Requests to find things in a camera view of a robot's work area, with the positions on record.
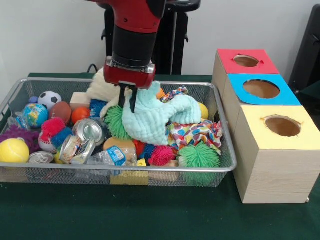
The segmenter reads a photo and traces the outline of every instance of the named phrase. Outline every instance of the cable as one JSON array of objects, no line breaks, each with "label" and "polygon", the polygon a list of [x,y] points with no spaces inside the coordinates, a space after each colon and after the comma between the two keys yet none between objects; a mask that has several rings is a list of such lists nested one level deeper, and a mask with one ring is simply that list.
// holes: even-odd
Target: cable
[{"label": "cable", "polygon": [[95,72],[97,73],[97,72],[98,72],[98,68],[97,68],[97,66],[96,66],[95,64],[91,64],[86,72],[87,72],[87,73],[90,73],[92,67],[94,67]]}]

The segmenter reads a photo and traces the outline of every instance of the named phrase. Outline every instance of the red box lid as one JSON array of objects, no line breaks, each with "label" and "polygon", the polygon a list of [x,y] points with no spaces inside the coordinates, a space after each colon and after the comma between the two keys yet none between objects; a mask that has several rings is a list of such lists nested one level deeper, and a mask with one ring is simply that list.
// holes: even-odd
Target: red box lid
[{"label": "red box lid", "polygon": [[279,74],[264,49],[218,49],[227,74]]}]

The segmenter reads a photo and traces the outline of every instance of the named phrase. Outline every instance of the wire mesh basket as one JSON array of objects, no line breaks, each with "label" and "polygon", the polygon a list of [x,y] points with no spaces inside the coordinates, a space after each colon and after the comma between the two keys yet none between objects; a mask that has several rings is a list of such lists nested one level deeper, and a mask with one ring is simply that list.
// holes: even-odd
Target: wire mesh basket
[{"label": "wire mesh basket", "polygon": [[[89,79],[28,78],[18,81],[0,105],[0,131],[8,128],[8,118],[21,112],[32,96],[45,91],[59,93],[62,99],[70,102],[73,92],[86,92]],[[189,96],[203,103],[209,110],[209,120],[221,121],[223,137],[219,168],[194,167],[155,167],[155,166],[105,166],[41,163],[0,162],[0,182],[2,183],[41,183],[41,184],[92,184],[92,185],[146,185],[146,186],[206,186],[217,187],[227,172],[235,169],[236,155],[230,137],[228,124],[222,107],[218,89],[210,83],[201,82],[162,82],[165,92],[184,85]],[[121,171],[113,176],[113,171]],[[187,174],[209,179],[206,184],[186,182]]]}]

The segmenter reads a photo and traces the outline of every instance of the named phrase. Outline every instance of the green spiky ball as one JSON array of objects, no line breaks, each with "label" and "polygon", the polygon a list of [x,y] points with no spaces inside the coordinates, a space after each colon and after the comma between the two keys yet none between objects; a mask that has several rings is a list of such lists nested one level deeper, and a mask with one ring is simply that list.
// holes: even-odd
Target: green spiky ball
[{"label": "green spiky ball", "polygon": [[[179,166],[186,168],[219,168],[220,159],[215,150],[200,142],[197,146],[189,145],[179,151]],[[189,186],[209,187],[217,174],[214,172],[182,172]]]},{"label": "green spiky ball", "polygon": [[125,127],[122,123],[123,112],[124,109],[118,105],[110,107],[106,114],[104,122],[108,125],[108,129],[112,137],[120,140],[131,140],[131,137],[126,132]]}]

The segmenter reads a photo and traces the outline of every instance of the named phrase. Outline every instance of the water bottle label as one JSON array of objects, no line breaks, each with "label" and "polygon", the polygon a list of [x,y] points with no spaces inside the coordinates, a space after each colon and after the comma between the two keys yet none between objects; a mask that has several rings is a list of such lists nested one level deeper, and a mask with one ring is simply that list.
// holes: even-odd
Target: water bottle label
[{"label": "water bottle label", "polygon": [[[108,148],[106,151],[111,157],[115,166],[122,166],[126,162],[125,154],[117,146],[112,146]],[[119,175],[120,173],[121,173],[120,171],[114,171],[113,175],[116,176],[116,175]]]}]

